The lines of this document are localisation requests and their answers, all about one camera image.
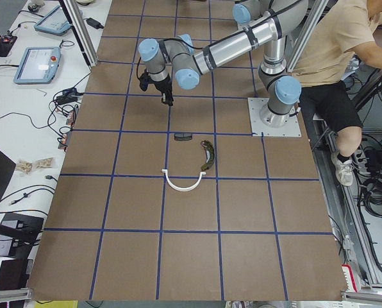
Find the beige t-shirt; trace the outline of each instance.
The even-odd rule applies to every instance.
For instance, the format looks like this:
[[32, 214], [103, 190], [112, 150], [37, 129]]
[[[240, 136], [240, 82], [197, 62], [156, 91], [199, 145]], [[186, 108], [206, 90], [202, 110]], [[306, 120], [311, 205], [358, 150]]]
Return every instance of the beige t-shirt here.
[[303, 87], [339, 82], [354, 53], [349, 49], [375, 41], [382, 13], [369, 20], [367, 0], [338, 0], [318, 23], [292, 76]]

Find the grey floor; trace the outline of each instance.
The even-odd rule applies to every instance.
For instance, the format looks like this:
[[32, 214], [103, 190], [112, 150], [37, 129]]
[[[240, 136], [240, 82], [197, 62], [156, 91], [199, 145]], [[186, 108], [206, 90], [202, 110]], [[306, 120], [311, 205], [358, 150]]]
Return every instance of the grey floor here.
[[4, 35], [13, 24], [26, 0], [0, 0], [0, 34]]

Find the yellow object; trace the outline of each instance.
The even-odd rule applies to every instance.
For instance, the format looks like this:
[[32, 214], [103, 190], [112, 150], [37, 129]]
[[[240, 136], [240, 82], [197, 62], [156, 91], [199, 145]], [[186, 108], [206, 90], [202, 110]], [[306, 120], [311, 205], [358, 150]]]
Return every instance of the yellow object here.
[[78, 301], [61, 301], [61, 302], [50, 302], [46, 304], [39, 304], [36, 302], [35, 307], [38, 308], [77, 308]]

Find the white desk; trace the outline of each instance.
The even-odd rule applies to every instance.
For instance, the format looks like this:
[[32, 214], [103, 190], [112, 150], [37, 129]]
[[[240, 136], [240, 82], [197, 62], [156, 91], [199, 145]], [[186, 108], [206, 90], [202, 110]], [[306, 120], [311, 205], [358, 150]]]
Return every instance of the white desk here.
[[[104, 25], [111, 2], [112, 0], [96, 0], [88, 6], [80, 6], [83, 12], [83, 18], [92, 17]], [[57, 5], [57, 1], [46, 1], [46, 5], [42, 7], [38, 13], [45, 15]], [[40, 17], [28, 13], [20, 13], [14, 21], [11, 30], [17, 27], [20, 22], [38, 20], [40, 20]], [[90, 26], [87, 26], [87, 30], [97, 50], [102, 30], [96, 30]], [[48, 104], [52, 96], [62, 89], [72, 87], [82, 77], [88, 74], [90, 70], [81, 55], [79, 46], [71, 30], [65, 35], [58, 37], [37, 32], [34, 30], [32, 23], [26, 23], [23, 24], [20, 29], [14, 31], [13, 34], [18, 36], [18, 39], [9, 56], [0, 58], [0, 64], [19, 64], [24, 50], [27, 47], [59, 46], [62, 39], [71, 40], [75, 43], [73, 47], [62, 48], [62, 59], [56, 76], [54, 80], [47, 85], [14, 84], [13, 77], [16, 68], [0, 67], [0, 117], [9, 112], [20, 112], [31, 116], [37, 126], [45, 126], [50, 114]], [[77, 86], [80, 92], [84, 91], [87, 80], [88, 78]], [[64, 124], [65, 118], [57, 115], [57, 122], [53, 125], [53, 128], [59, 129], [61, 126], [64, 126]], [[9, 115], [0, 120], [0, 150], [14, 162], [18, 162], [19, 159], [32, 162], [47, 157], [55, 158], [55, 166], [51, 169], [36, 170], [29, 175], [23, 175], [15, 171], [5, 195], [17, 189], [35, 184], [46, 184], [55, 187], [56, 182], [54, 180], [46, 180], [44, 176], [52, 175], [58, 178], [60, 174], [65, 153], [57, 149], [58, 142], [56, 138], [57, 135], [49, 128], [37, 130], [32, 127], [27, 117], [21, 115]], [[9, 205], [10, 201], [20, 198], [21, 196], [22, 192], [2, 202], [2, 204], [0, 204], [0, 211], [23, 209], [49, 211], [52, 195], [47, 191], [35, 192], [27, 199], [15, 205]], [[21, 214], [46, 218], [43, 214], [38, 212], [24, 212]], [[30, 259], [35, 258], [37, 249], [38, 247], [32, 249], [29, 256]]]

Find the black shorts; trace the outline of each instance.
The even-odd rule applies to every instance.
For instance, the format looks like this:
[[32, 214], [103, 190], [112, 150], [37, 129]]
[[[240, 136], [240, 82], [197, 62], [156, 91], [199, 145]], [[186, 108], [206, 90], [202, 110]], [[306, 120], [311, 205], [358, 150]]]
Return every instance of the black shorts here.
[[314, 113], [318, 113], [334, 132], [350, 126], [363, 127], [343, 81], [331, 85], [304, 87], [299, 101], [304, 118], [313, 117]]

